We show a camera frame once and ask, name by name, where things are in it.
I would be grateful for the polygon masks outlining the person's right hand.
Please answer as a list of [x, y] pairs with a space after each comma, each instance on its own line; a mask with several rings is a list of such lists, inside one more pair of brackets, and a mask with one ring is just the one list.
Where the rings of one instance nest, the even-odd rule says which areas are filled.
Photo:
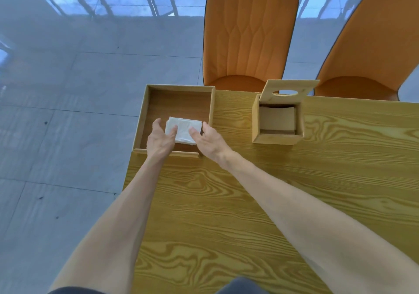
[[234, 151], [225, 142], [221, 134], [206, 122], [202, 124], [202, 141], [196, 144], [199, 151], [217, 163], [222, 169], [229, 170], [231, 157], [234, 156]]

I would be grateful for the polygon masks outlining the person's left hand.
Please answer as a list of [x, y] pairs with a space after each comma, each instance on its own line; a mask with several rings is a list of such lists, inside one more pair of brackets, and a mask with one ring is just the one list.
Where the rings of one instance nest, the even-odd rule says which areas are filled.
[[172, 152], [175, 141], [172, 141], [160, 126], [161, 119], [153, 122], [152, 132], [148, 136], [146, 151], [147, 160], [163, 163]]

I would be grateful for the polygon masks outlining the white tissue pack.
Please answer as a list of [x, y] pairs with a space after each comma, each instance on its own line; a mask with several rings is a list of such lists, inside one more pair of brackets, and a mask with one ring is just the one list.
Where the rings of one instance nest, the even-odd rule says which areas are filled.
[[196, 142], [189, 134], [189, 129], [192, 127], [198, 133], [201, 133], [202, 130], [202, 121], [184, 119], [178, 117], [169, 117], [165, 125], [165, 134], [169, 135], [171, 130], [177, 126], [177, 133], [175, 136], [175, 143], [178, 144], [187, 144], [187, 145], [196, 145]]

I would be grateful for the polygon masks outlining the person's left forearm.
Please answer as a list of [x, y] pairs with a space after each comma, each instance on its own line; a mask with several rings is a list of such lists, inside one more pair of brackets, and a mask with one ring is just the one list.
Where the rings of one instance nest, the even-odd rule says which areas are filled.
[[49, 294], [76, 289], [130, 294], [134, 266], [166, 157], [149, 155], [126, 189], [77, 245]]

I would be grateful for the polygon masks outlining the person's right forearm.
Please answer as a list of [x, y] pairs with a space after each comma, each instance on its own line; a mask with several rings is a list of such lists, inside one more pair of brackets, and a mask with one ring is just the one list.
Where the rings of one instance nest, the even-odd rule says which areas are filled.
[[419, 294], [419, 265], [366, 226], [232, 150], [211, 159], [240, 182], [333, 294]]

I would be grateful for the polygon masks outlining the open wooden tray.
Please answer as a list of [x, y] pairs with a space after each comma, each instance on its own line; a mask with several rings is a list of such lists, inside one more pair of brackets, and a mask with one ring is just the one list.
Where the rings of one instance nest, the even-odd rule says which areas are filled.
[[170, 117], [205, 121], [213, 125], [216, 88], [204, 85], [147, 84], [140, 109], [133, 153], [146, 154], [153, 122], [160, 118], [164, 129]]

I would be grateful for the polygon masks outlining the square wooden tissue box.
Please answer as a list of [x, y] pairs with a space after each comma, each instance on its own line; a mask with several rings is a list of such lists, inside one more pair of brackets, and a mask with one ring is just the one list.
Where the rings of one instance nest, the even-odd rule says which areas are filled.
[[252, 106], [252, 143], [294, 145], [305, 137], [302, 104], [263, 103], [257, 94]]

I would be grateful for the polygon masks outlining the orange quilted chair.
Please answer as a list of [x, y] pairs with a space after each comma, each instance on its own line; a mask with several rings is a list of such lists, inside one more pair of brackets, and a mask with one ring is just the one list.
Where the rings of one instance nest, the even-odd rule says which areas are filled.
[[262, 92], [283, 77], [299, 0], [206, 0], [203, 84]]
[[419, 65], [419, 0], [361, 0], [317, 75], [315, 96], [400, 101]]

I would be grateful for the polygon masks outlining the wooden lid with oval hole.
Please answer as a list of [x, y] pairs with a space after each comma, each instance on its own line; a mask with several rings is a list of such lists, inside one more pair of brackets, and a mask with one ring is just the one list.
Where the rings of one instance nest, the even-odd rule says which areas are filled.
[[259, 103], [266, 105], [295, 105], [301, 103], [319, 80], [267, 80]]

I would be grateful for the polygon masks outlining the person's dark grey clothing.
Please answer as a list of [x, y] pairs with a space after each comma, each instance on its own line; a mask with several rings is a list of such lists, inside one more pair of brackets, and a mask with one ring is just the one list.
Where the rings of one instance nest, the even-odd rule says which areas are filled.
[[[79, 287], [79, 286], [65, 286], [49, 291], [47, 294], [108, 294], [94, 289]], [[214, 294], [270, 294], [268, 291], [262, 289], [254, 281], [244, 277], [237, 277], [230, 283], [223, 286]]]

